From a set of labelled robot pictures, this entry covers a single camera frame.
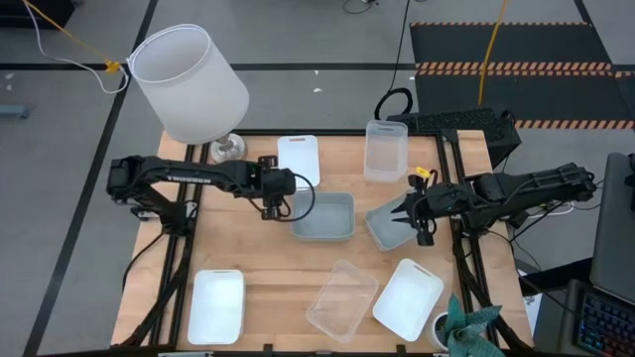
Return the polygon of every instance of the lamp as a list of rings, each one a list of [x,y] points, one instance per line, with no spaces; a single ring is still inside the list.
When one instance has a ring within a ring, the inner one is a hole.
[[[213,142],[210,153],[217,163],[246,154],[244,140],[230,132],[247,111],[249,93],[203,28],[160,31],[139,45],[128,63],[173,139]]]

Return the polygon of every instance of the black metal frame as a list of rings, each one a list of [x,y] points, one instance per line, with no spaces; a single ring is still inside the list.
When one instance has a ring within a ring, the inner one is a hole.
[[[239,135],[243,135],[243,136],[286,136],[286,135],[316,135],[316,136],[364,136],[365,135],[365,130],[363,129],[350,129],[350,130],[331,130],[331,129],[243,129],[243,130],[236,130],[235,131],[236,134]],[[437,151],[439,153],[439,161],[440,161],[440,166],[441,166],[441,174],[442,174],[442,179],[444,181],[450,181],[450,173],[449,173],[449,166],[448,166],[448,162],[447,162],[447,154],[445,152],[445,140],[448,140],[450,142],[450,146],[452,149],[452,156],[454,158],[454,164],[456,166],[456,174],[457,174],[457,179],[459,182],[463,182],[464,178],[465,178],[465,172],[464,172],[464,167],[463,167],[463,160],[462,160],[462,156],[461,156],[461,152],[460,152],[460,147],[458,145],[458,139],[457,139],[457,135],[456,135],[456,131],[455,130],[433,130],[433,131],[428,131],[428,132],[422,132],[422,133],[417,133],[417,134],[413,134],[411,136],[425,136],[425,137],[434,137],[436,140],[436,144],[437,144]],[[200,154],[200,158],[199,161],[202,163],[207,162],[207,155],[208,155],[208,148],[209,145],[205,144],[202,149],[201,149],[201,154]],[[186,150],[186,157],[185,157],[185,161],[190,162],[192,160],[193,157],[193,152],[194,152],[194,146],[188,146],[187,150]],[[178,200],[179,201],[183,201],[186,199],[187,196],[187,191],[188,191],[188,185],[185,183],[181,183],[180,187],[179,187],[179,195],[178,195]],[[193,197],[192,197],[192,201],[194,201],[196,204],[200,203],[200,198],[202,195],[202,185],[197,184],[194,187],[194,193],[193,193]],[[193,218],[194,221],[194,230],[195,230],[195,226],[196,226],[196,220],[197,220],[197,215]],[[451,233],[452,233],[452,238],[454,242],[459,242],[462,239],[462,230],[460,228],[460,226],[452,224],[451,225]],[[185,247],[183,249],[184,251],[184,255],[182,256],[182,259],[186,259],[188,262],[191,259],[191,247],[193,246],[193,239],[195,236],[195,231],[192,232],[192,234],[185,236],[185,237],[181,237],[185,240]],[[173,270],[173,266],[175,264],[175,260],[177,258],[177,241],[179,239],[181,239],[180,237],[170,237],[170,242],[169,242],[169,246],[168,246],[168,251],[166,253],[166,261],[164,263],[164,268],[163,268],[163,272],[162,272],[162,278],[161,278],[161,287],[159,290],[159,293],[162,293],[165,288],[166,285],[168,284],[168,282],[170,281],[170,277],[172,276],[172,270]],[[478,285],[483,289],[483,291],[485,292],[487,298],[489,298],[489,292],[487,290],[487,282],[485,280],[485,273],[484,273],[484,267],[483,267],[483,261],[482,261],[482,257],[481,257],[481,253],[480,253],[480,248],[479,248],[479,244],[478,244],[478,239],[474,238],[474,239],[469,239],[469,244],[470,244],[470,249],[473,253],[471,253],[471,256],[473,257],[473,265],[474,265],[474,270],[476,273],[476,280],[478,282]],[[464,253],[462,252],[462,247],[460,247],[460,244],[458,244],[459,246],[459,250],[461,253],[461,256],[464,256]],[[468,283],[464,280],[462,275],[459,275],[459,279],[460,279],[460,286],[461,286],[461,295],[462,295],[462,300],[463,300],[463,308],[465,309],[465,311],[467,312],[472,312],[474,311],[474,307],[472,304],[472,296],[470,293],[470,288]],[[171,327],[170,327],[170,335],[169,335],[169,340],[168,340],[168,344],[164,345],[166,347],[172,347],[172,349],[174,350],[174,348],[176,348],[177,345],[177,341],[178,341],[178,337],[179,337],[179,331],[181,329],[181,317],[183,315],[183,307],[184,307],[184,302],[185,302],[185,293],[186,293],[186,287],[188,284],[188,279],[187,277],[181,281],[181,284],[178,288],[178,290],[176,291],[176,298],[175,298],[175,305],[174,305],[174,313],[172,316],[172,322],[171,322]],[[157,322],[155,323],[151,335],[150,335],[150,340],[149,340],[149,345],[150,346],[154,346],[154,345],[158,345],[159,344],[159,339],[160,339],[160,335],[161,335],[161,328],[162,328],[162,322],[163,322],[163,313],[160,314],[159,318],[157,319]],[[487,330],[487,337],[488,339],[498,345],[498,336],[496,334],[496,331],[493,327],[488,328]],[[263,351],[242,351],[242,352],[222,352],[222,354],[227,354],[228,356],[234,356],[234,355],[253,355],[253,356],[266,356],[266,355],[273,355],[273,346],[271,345],[265,345],[263,346]],[[289,355],[289,356],[297,356],[297,355],[303,355],[306,356],[308,353],[307,352],[288,352],[288,353],[284,353],[284,355]],[[338,356],[345,356],[345,355],[350,355],[350,356],[358,356],[360,354],[364,354],[364,355],[368,355],[368,356],[432,356],[433,354],[420,354],[420,353],[407,353],[405,350],[405,346],[403,345],[397,345],[396,346],[396,352],[395,353],[336,353],[333,352],[333,354],[336,354]]]

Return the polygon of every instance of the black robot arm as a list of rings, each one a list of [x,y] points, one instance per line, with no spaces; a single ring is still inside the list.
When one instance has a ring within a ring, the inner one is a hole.
[[[409,176],[415,191],[393,213],[406,211],[417,229],[420,245],[433,245],[434,219],[459,215],[467,233],[488,229],[497,219],[509,217],[519,227],[529,214],[526,209],[553,201],[588,201],[596,190],[594,175],[575,164],[524,175],[483,174],[465,178],[464,183],[435,183]]]
[[[276,156],[261,157],[258,163],[228,161],[217,165],[184,163],[157,157],[132,156],[113,160],[106,192],[118,203],[129,199],[140,211],[159,215],[166,233],[183,235],[191,213],[184,203],[172,202],[152,188],[159,181],[209,184],[238,198],[262,198],[261,217],[276,220],[284,196],[296,191],[296,179],[289,169],[279,170]]]

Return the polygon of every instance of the glass lamp base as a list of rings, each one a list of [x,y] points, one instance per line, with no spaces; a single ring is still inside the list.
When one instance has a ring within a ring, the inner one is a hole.
[[[236,134],[227,134],[211,142],[209,153],[217,163],[240,160],[247,156],[247,144]]]

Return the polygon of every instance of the wooden table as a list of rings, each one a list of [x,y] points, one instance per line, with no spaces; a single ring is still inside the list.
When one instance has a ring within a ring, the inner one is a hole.
[[[247,160],[277,153],[277,137],[246,137]],[[321,191],[348,191],[355,198],[355,233],[342,243],[301,243],[290,232],[288,223],[260,220],[248,201],[206,186],[202,193],[196,236],[190,265],[188,292],[179,337],[180,349],[261,351],[272,343],[276,351],[357,351],[394,352],[395,345],[405,344],[408,352],[431,352],[422,333],[418,341],[407,343],[372,317],[372,308],[357,329],[352,342],[339,344],[307,322],[305,312],[316,299],[337,260],[344,259],[372,275],[380,284],[379,297],[397,264],[410,258],[444,281],[444,293],[433,314],[446,309],[451,293],[461,297],[458,275],[451,252],[451,234],[447,218],[438,220],[435,246],[420,247],[412,240],[403,246],[381,253],[364,225],[364,212],[376,208],[404,192],[406,178],[398,183],[373,183],[364,180],[364,137],[318,137]],[[491,172],[485,140],[481,132],[459,132],[466,175]],[[182,160],[186,146],[164,134],[159,156]],[[451,151],[450,172],[454,175]],[[409,171],[417,166],[440,169],[434,138],[409,138]],[[157,189],[175,199],[178,185],[159,183]],[[141,223],[133,254],[146,246],[160,230],[159,222]],[[506,235],[498,223],[493,231]],[[502,314],[519,337],[532,343],[525,306],[521,297],[514,258],[509,245],[500,237],[481,238],[481,251],[491,299],[502,304]],[[149,251],[130,272],[123,294],[112,342],[125,339],[143,319],[154,303],[165,259],[167,239]],[[191,306],[192,280],[203,269],[238,269],[246,280],[247,298],[243,334],[232,345],[193,346],[187,332]],[[162,340],[172,309],[166,310]]]

